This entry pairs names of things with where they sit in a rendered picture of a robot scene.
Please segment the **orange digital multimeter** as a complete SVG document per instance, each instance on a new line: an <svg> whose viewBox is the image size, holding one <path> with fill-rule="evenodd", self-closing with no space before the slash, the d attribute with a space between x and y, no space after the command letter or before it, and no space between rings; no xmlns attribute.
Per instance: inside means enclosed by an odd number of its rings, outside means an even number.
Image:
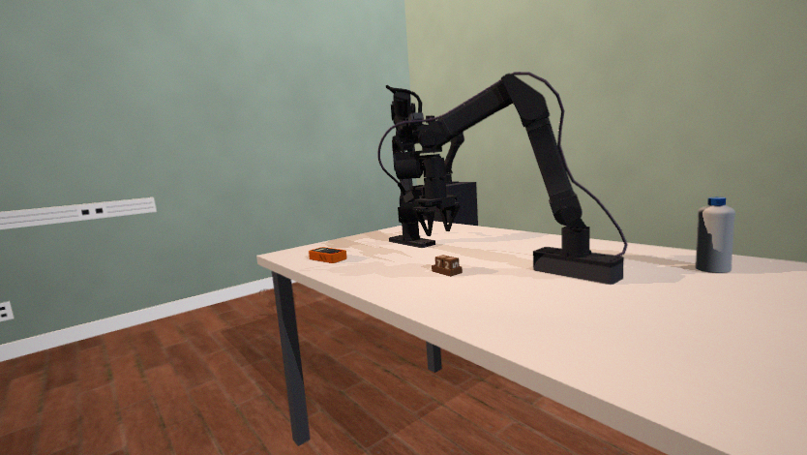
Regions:
<svg viewBox="0 0 807 455"><path fill-rule="evenodd" d="M311 260L336 263L347 259L346 250L333 249L333 248L317 248L309 251L309 258Z"/></svg>

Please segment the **brown rectangular tray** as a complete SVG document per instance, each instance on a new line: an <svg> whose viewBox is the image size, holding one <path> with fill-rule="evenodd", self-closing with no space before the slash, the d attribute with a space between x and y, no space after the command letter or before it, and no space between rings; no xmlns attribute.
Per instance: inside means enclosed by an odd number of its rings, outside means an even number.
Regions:
<svg viewBox="0 0 807 455"><path fill-rule="evenodd" d="M455 276L455 275L463 273L463 268L460 266L458 268L449 270L449 269L446 269L446 268L442 268L442 267L432 265L432 272L452 277L452 276Z"/></svg>

